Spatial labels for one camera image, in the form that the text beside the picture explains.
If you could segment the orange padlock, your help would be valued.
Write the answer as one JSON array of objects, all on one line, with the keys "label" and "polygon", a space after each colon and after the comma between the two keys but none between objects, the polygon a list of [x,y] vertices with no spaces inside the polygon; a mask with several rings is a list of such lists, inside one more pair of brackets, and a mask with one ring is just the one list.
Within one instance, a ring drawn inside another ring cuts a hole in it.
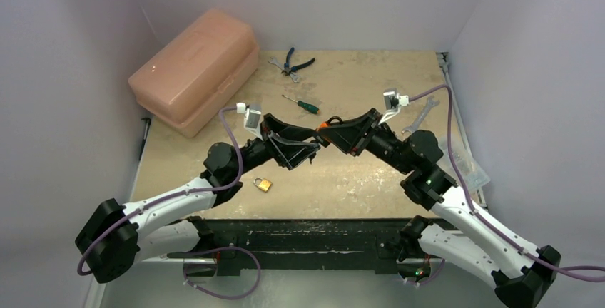
[{"label": "orange padlock", "polygon": [[334,125],[340,125],[340,124],[343,124],[343,120],[341,119],[341,117],[332,116],[329,119],[327,119],[325,122],[321,123],[320,126],[317,128],[317,131],[325,129],[325,128],[329,128]]}]

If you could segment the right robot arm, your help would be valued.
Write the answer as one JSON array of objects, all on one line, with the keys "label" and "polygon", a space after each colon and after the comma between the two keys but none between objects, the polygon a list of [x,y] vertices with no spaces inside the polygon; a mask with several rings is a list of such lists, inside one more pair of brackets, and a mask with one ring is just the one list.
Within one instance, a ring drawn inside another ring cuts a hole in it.
[{"label": "right robot arm", "polygon": [[345,154],[367,151],[404,174],[405,195],[461,232],[417,215],[400,230],[399,242],[385,247],[397,250],[399,260],[423,252],[450,261],[488,284],[506,307],[536,307],[556,278],[550,267],[560,263],[560,253],[518,236],[468,199],[438,166],[444,153],[434,133],[417,130],[400,140],[380,119],[375,109],[351,120],[332,117],[317,133]]}]

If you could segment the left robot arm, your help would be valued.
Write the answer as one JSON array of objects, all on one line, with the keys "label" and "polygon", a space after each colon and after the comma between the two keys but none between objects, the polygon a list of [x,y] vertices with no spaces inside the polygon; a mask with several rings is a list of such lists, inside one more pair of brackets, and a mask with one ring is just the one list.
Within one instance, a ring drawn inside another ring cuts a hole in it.
[{"label": "left robot arm", "polygon": [[76,271],[99,283],[111,282],[135,263],[161,254],[190,252],[205,257],[213,238],[188,218],[229,201],[242,188],[242,176],[269,160],[293,170],[319,152],[317,131],[284,123],[271,114],[253,123],[255,138],[239,146],[225,123],[229,142],[210,146],[205,170],[184,185],[155,197],[119,203],[111,198],[93,211],[75,245],[81,253]]}]

